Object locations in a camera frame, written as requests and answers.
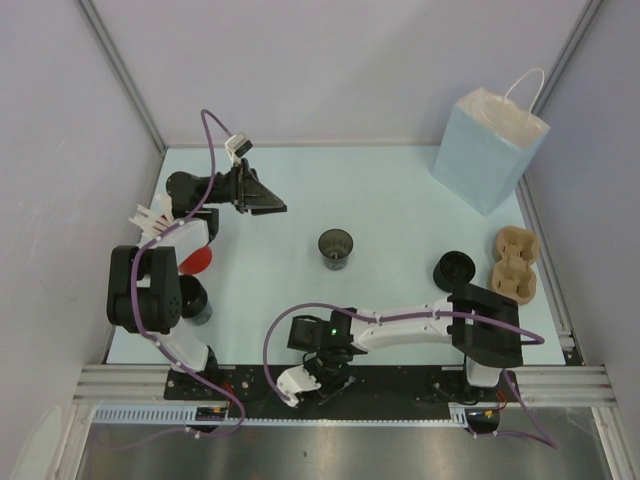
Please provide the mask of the single black coffee cup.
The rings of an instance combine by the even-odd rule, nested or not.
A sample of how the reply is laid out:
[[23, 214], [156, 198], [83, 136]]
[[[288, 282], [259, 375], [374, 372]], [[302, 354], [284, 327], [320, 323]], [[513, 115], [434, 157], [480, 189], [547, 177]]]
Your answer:
[[324, 265], [333, 271], [343, 269], [354, 247], [352, 236], [342, 229], [330, 229], [318, 239], [318, 250]]

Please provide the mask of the light blue paper bag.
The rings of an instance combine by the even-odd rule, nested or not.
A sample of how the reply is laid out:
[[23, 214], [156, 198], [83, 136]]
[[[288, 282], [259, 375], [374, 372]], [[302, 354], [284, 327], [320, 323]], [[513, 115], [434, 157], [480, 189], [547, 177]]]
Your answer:
[[531, 106], [478, 88], [452, 107], [432, 175], [486, 216], [511, 195], [549, 131]]

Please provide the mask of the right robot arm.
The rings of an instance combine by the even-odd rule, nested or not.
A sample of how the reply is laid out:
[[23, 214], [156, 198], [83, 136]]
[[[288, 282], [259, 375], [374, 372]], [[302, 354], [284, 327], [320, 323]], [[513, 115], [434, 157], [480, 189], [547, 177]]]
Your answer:
[[501, 372], [523, 365], [523, 342], [516, 301], [490, 290], [460, 284], [432, 305], [391, 315], [363, 309], [333, 309], [323, 320], [292, 319], [287, 347], [312, 358], [280, 373], [276, 380], [283, 402], [297, 407], [303, 396], [326, 397], [350, 382], [354, 357], [412, 344], [447, 344], [464, 355], [461, 388], [473, 401], [496, 389]]

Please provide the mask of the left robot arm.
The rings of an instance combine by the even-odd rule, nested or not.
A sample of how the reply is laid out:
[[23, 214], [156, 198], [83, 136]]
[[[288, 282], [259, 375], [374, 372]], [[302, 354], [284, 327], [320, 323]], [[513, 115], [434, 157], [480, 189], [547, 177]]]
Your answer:
[[158, 219], [144, 208], [138, 210], [142, 218], [137, 223], [147, 231], [147, 240], [111, 253], [106, 315], [112, 325], [153, 343], [173, 369], [189, 369], [187, 389], [207, 400], [219, 392], [221, 376], [208, 367], [211, 349], [184, 320], [179, 266], [218, 233], [219, 211], [208, 204], [228, 203], [252, 215], [285, 212], [287, 206], [261, 183], [245, 158], [213, 177], [171, 174], [158, 202], [165, 209]]

